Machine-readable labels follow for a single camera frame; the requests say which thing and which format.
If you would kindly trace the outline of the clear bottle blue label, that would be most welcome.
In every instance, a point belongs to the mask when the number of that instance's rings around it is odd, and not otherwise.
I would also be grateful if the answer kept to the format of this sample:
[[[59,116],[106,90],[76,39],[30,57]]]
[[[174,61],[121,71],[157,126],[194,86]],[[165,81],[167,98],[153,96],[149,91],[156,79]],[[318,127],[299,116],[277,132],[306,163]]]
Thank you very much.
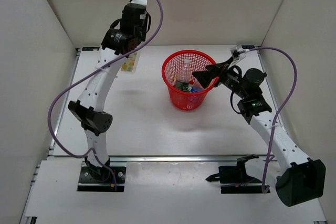
[[[192,87],[191,87],[191,92],[195,93],[195,92],[202,92],[204,90],[204,88],[199,84],[194,82]]]

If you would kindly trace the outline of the clear bottle green label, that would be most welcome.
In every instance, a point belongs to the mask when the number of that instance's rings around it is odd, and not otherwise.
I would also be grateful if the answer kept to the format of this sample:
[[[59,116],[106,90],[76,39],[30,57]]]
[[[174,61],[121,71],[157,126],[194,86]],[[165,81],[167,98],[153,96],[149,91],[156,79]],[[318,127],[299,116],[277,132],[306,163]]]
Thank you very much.
[[[189,84],[191,80],[191,61],[189,59],[184,59],[183,65],[178,71],[175,88],[183,92],[189,92]]]

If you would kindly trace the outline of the white juice bottle fruit label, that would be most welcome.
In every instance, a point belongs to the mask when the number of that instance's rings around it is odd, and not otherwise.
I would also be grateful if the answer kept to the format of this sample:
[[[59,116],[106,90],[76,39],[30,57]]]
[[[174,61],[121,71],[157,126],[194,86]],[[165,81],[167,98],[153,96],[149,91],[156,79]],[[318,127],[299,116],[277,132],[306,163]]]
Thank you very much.
[[[135,73],[137,64],[139,61],[140,53],[135,52],[130,54],[126,59],[124,64],[121,66],[121,72],[125,73]]]

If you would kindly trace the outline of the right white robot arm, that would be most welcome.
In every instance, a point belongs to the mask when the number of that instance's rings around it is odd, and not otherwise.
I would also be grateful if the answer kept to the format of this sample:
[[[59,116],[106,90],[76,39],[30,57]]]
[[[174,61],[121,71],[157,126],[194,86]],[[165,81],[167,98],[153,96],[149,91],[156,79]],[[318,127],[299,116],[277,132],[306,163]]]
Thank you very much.
[[[205,70],[194,71],[192,75],[203,87],[217,79],[216,84],[223,84],[241,98],[237,105],[239,114],[265,141],[279,165],[278,169],[265,175],[267,162],[250,154],[238,158],[235,166],[219,168],[218,174],[207,177],[208,182],[243,185],[256,179],[274,188],[281,202],[288,207],[323,195],[326,167],[321,160],[312,160],[303,152],[275,119],[260,88],[267,76],[265,72],[250,68],[242,74],[240,67],[230,67],[223,62],[208,65]]]

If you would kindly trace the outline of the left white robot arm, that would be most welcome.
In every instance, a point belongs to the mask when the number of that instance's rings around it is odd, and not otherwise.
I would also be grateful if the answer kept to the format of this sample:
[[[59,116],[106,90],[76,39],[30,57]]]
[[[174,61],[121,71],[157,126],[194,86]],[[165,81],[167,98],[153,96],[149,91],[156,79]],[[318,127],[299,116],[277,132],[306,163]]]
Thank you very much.
[[[144,4],[128,3],[120,19],[113,22],[105,34],[97,61],[99,73],[90,78],[77,101],[70,101],[68,109],[83,128],[88,149],[94,150],[85,157],[89,174],[104,183],[110,176],[110,159],[107,153],[106,132],[112,124],[112,115],[104,112],[108,92],[123,62],[107,62],[134,50],[145,41],[151,17]]]

